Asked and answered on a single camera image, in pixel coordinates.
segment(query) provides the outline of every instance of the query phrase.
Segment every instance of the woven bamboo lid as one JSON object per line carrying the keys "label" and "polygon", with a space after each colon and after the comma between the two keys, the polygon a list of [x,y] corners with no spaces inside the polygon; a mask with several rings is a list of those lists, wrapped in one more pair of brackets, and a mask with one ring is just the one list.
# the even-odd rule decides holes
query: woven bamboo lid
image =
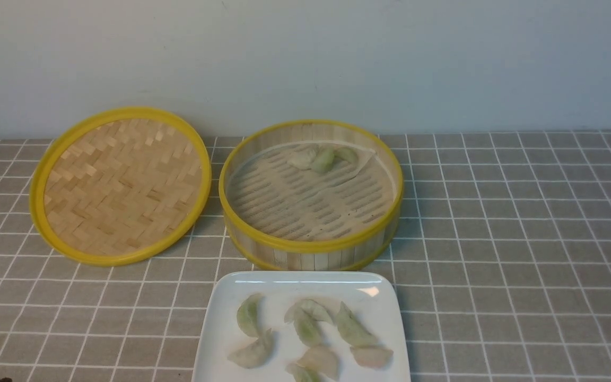
{"label": "woven bamboo lid", "polygon": [[89,118],[51,146],[32,180],[30,210],[59,252],[116,266],[174,244],[210,188],[196,131],[166,111],[131,107]]}

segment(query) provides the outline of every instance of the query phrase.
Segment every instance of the white plate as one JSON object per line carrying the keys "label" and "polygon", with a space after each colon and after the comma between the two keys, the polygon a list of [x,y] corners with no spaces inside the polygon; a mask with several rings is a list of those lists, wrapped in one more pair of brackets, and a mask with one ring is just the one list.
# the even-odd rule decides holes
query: white plate
{"label": "white plate", "polygon": [[[252,293],[261,292],[259,321],[272,328],[275,350],[262,367],[243,369],[228,361],[232,351],[252,343],[237,327],[235,315]],[[340,382],[409,382],[409,360],[400,306],[392,285],[383,276],[364,272],[240,272],[224,276],[211,293],[192,375],[193,382],[292,382],[284,371],[307,347],[299,341],[293,325],[284,323],[284,313],[301,298],[316,298],[332,314],[343,301],[380,341],[393,350],[390,367],[362,368],[350,354],[350,346],[332,325],[320,322],[326,341],[341,358]]]}

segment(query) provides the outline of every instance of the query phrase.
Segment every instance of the wall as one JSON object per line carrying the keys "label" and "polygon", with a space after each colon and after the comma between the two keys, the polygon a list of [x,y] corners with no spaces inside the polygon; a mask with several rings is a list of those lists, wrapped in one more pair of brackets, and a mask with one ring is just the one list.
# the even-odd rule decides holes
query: wall
{"label": "wall", "polygon": [[219,135],[611,128],[611,0],[0,0],[0,137],[131,104]]}

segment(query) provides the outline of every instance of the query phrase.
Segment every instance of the steamer basket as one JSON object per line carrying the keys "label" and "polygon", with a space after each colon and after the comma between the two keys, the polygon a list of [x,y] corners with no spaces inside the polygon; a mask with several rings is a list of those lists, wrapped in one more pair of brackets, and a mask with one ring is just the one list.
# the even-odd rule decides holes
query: steamer basket
{"label": "steamer basket", "polygon": [[[324,175],[287,164],[312,145],[348,146],[359,161],[336,160]],[[376,136],[336,121],[289,121],[242,141],[228,156],[219,195],[228,235],[267,270],[354,271],[395,234],[403,178]]]}

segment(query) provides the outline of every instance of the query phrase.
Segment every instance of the steamed dumpling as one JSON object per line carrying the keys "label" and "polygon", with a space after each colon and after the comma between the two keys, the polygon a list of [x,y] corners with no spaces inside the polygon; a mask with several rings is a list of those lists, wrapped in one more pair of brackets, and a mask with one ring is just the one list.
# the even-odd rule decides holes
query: steamed dumpling
{"label": "steamed dumpling", "polygon": [[296,363],[289,363],[286,366],[286,372],[294,376],[295,382],[320,382],[320,376],[317,372],[309,368],[299,367]]}
{"label": "steamed dumpling", "polygon": [[228,360],[243,368],[257,368],[270,358],[273,346],[272,330],[268,329],[256,341],[250,343],[245,348],[230,353]]}
{"label": "steamed dumpling", "polygon": [[329,314],[329,310],[310,298],[300,300],[292,305],[291,308],[286,311],[286,314],[284,314],[284,323],[288,324],[294,320],[294,310],[296,310],[296,307],[305,310],[306,314],[309,314],[315,321],[324,321],[332,325],[334,324]]}
{"label": "steamed dumpling", "polygon": [[310,163],[310,169],[318,174],[324,174],[325,172],[328,172],[333,165],[334,149],[332,147],[323,147],[317,153],[312,163]]}
{"label": "steamed dumpling", "polygon": [[254,293],[249,296],[237,309],[237,326],[250,337],[258,337],[259,329],[259,302],[263,298],[261,293]]}
{"label": "steamed dumpling", "polygon": [[336,315],[336,328],[341,338],[355,348],[376,345],[379,341],[360,324],[344,302],[341,302],[341,309]]}
{"label": "steamed dumpling", "polygon": [[317,157],[317,152],[317,145],[310,146],[302,152],[291,155],[287,163],[299,170],[308,170],[310,169],[310,164],[313,162],[313,159]]}
{"label": "steamed dumpling", "polygon": [[312,348],[322,343],[322,333],[315,320],[299,307],[294,310],[294,328],[303,345]]}
{"label": "steamed dumpling", "polygon": [[333,380],[339,380],[339,357],[326,346],[308,349],[300,360],[299,366],[320,372]]}
{"label": "steamed dumpling", "polygon": [[350,348],[353,358],[358,365],[365,368],[384,368],[392,358],[392,350],[383,346],[362,346]]}
{"label": "steamed dumpling", "polygon": [[352,148],[343,146],[339,147],[334,151],[334,156],[345,160],[353,166],[357,164],[357,153]]}

